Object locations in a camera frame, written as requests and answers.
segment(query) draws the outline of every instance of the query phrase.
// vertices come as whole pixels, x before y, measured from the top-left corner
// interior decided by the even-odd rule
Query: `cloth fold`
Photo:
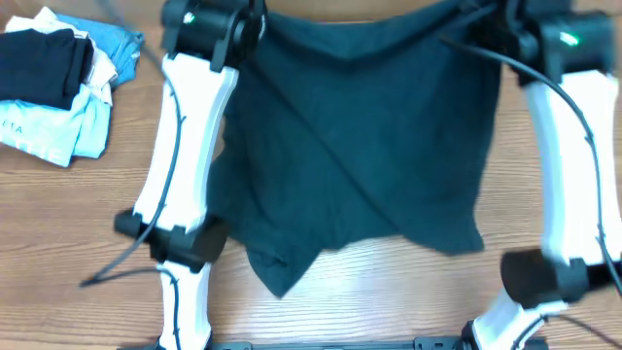
[[[483,249],[473,211],[501,68],[438,40],[460,3],[356,24],[270,14],[225,112],[208,208],[274,295],[362,239]]]

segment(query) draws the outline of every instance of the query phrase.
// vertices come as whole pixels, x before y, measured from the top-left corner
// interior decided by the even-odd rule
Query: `green led light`
[[[560,33],[560,40],[571,47],[576,47],[576,46],[579,46],[579,44],[581,44],[581,41],[579,40],[579,38],[567,32]]]
[[[184,15],[184,24],[190,24],[194,22],[194,15],[192,13],[186,13]]]

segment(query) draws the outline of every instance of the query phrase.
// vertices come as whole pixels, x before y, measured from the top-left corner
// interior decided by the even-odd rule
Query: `black metal base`
[[[250,342],[214,343],[211,350],[453,350],[458,348],[458,336],[422,336],[414,341],[367,341],[347,343],[273,344],[253,345]],[[534,338],[527,341],[526,350],[548,350],[546,340]],[[157,345],[119,350],[164,350]]]

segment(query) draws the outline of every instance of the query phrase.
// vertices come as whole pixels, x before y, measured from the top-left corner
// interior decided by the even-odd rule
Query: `folded shirt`
[[[69,29],[0,34],[0,100],[71,109],[92,60],[92,45]]]
[[[80,85],[68,111],[20,100],[0,101],[0,142],[67,167],[71,156],[101,156],[110,114],[111,107],[85,85]]]
[[[83,18],[61,14],[56,15],[56,17],[58,20],[71,24],[79,30],[88,32],[88,36],[97,43],[97,47],[110,57],[119,74],[111,83],[112,88],[116,88],[136,78],[136,64],[140,57],[140,48],[145,43],[143,33],[130,33],[113,24]]]
[[[97,98],[113,104],[110,83],[117,78],[117,68],[108,55],[97,47],[88,32],[77,29],[71,24],[58,20],[54,12],[47,7],[41,9],[35,18],[11,17],[5,27],[6,32],[16,32],[20,30],[34,29],[38,32],[48,34],[60,29],[71,29],[77,39],[89,39],[93,46],[92,61],[88,65],[87,74],[84,80],[86,86]]]

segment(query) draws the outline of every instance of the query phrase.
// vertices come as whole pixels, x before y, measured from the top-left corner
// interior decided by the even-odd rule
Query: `white arm segment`
[[[208,60],[178,53],[175,59],[166,56],[162,68],[168,75],[180,102],[182,136],[175,172],[166,197],[166,207],[157,227],[185,227],[186,232],[198,228],[207,215],[207,175],[218,138],[218,130],[226,103],[237,84],[238,71],[225,67],[221,73],[210,70]],[[169,170],[177,130],[175,100],[164,84],[162,114],[155,140],[154,156],[147,182],[134,206],[149,223],[162,196]],[[203,350],[211,333],[207,318],[207,287],[210,264],[199,273],[191,273],[181,264],[165,262],[158,267],[170,270],[178,279],[178,326],[182,349]],[[176,350],[173,307],[175,294],[170,278],[161,274],[164,302],[164,327],[160,346]]]
[[[622,252],[613,154],[613,116],[618,95],[616,79],[598,71],[567,74],[562,88],[583,111],[596,139],[603,193],[606,245],[615,261]],[[525,87],[542,160],[544,234],[542,252],[553,261],[603,262],[596,237],[598,201],[596,171],[585,130],[568,104],[543,83]],[[509,350],[529,325],[542,315],[558,314],[562,301],[525,310],[502,290],[491,309],[473,322],[479,350]],[[534,327],[527,337],[535,333]],[[522,349],[524,341],[517,349]]]

